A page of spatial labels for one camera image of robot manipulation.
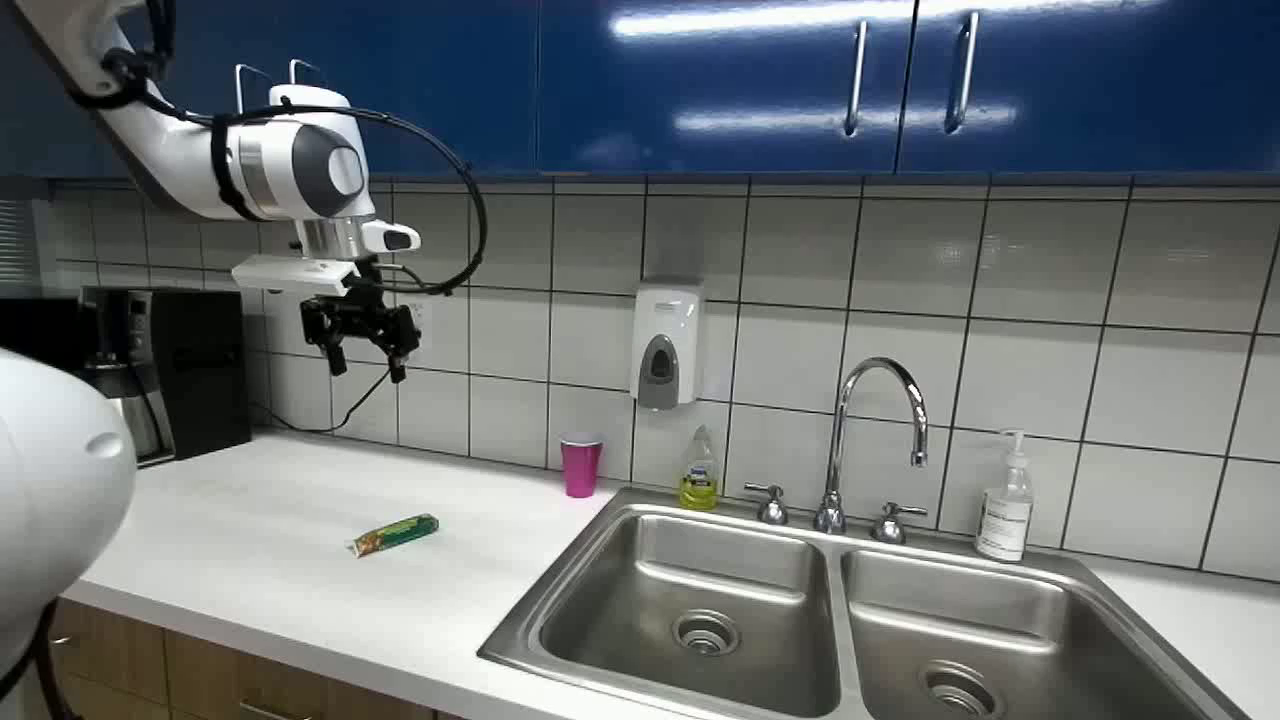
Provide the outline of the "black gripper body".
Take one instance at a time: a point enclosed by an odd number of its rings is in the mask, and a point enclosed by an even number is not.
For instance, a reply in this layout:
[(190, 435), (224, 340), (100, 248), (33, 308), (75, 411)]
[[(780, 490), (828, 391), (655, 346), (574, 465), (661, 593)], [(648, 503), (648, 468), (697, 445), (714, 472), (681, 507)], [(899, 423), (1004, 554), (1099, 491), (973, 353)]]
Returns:
[(389, 358), (409, 358), (421, 346), (421, 330), (409, 308), (383, 308), (363, 301), (314, 295), (298, 303), (304, 340), (331, 353), (343, 337), (372, 340)]

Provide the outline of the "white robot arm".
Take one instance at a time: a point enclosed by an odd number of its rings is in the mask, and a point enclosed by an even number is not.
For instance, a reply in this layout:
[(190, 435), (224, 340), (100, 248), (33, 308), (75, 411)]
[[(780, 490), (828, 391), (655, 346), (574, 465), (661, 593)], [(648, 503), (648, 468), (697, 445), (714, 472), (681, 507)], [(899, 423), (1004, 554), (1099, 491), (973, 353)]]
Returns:
[[(329, 254), (256, 256), (239, 289), (310, 289), (308, 340), (343, 369), (339, 340), (372, 340), (389, 378), (421, 346), (409, 308), (389, 308), (372, 262), (421, 244), (377, 216), (361, 107), (282, 80), (264, 107), (195, 118), (160, 92), (173, 55), (169, 0), (7, 0), (64, 92), (100, 120), (169, 206), (200, 219), (314, 228)], [(75, 373), (0, 353), (0, 671), (15, 684), (53, 599), (114, 537), (135, 484), (124, 411)]]

